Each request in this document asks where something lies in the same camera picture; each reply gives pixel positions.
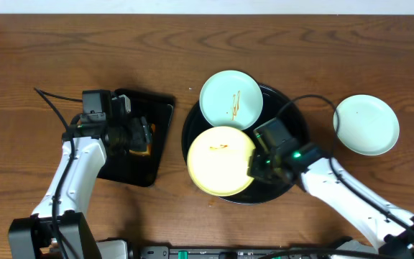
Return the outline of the orange green sponge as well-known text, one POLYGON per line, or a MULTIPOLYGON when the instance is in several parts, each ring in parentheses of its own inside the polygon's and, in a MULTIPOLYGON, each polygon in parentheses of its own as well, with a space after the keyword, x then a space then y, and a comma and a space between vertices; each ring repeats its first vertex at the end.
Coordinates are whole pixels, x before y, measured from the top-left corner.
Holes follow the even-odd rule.
MULTIPOLYGON (((154 124, 149 125, 150 133, 153 134, 156 130, 156 126, 154 124)), ((147 144, 145 151, 136 151, 136 150, 129 150, 129 152, 132 155, 138 155, 138 156, 150 156, 152 152, 152 142, 147 144)))

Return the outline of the rectangular black tray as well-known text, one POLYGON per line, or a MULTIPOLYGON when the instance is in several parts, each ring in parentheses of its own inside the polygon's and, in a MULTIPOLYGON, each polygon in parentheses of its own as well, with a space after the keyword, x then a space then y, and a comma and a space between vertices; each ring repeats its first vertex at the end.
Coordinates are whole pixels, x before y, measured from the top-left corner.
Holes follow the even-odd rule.
POLYGON ((156 126, 152 135, 150 156, 109 155, 98 177, 134 186, 148 187, 156 180, 162 153, 168 136, 175 109, 175 98, 150 91, 137 91, 120 88, 113 94, 126 95, 131 100, 132 113, 146 116, 147 121, 156 126))

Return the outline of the yellow plate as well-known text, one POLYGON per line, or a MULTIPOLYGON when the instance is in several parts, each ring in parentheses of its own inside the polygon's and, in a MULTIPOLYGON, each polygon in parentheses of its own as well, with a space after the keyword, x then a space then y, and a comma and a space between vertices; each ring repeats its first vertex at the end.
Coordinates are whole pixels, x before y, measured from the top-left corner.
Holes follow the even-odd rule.
POLYGON ((254 180, 250 175, 256 145, 233 127, 212 127, 188 149, 187 167, 194 184, 213 196, 233 196, 254 180))

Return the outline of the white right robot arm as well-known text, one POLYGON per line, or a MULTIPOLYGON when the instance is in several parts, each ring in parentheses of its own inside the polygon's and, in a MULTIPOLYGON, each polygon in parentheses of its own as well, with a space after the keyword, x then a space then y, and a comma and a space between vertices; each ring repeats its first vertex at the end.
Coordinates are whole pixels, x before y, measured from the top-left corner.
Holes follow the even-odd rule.
POLYGON ((373 192, 317 145, 253 155, 248 174, 259 181, 298 184, 361 232, 378 256, 414 258, 414 214, 373 192))

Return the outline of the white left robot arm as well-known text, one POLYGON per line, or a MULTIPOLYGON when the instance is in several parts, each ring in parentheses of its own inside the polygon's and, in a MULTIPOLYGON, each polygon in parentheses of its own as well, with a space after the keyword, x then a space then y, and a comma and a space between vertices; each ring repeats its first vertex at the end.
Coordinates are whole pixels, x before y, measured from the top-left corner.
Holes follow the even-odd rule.
POLYGON ((83 111, 63 122, 62 157, 41 202, 8 233, 13 258, 130 258, 127 241, 97 241, 86 221, 96 179, 108 158, 146 152, 150 126, 131 115, 128 96, 85 91, 83 111))

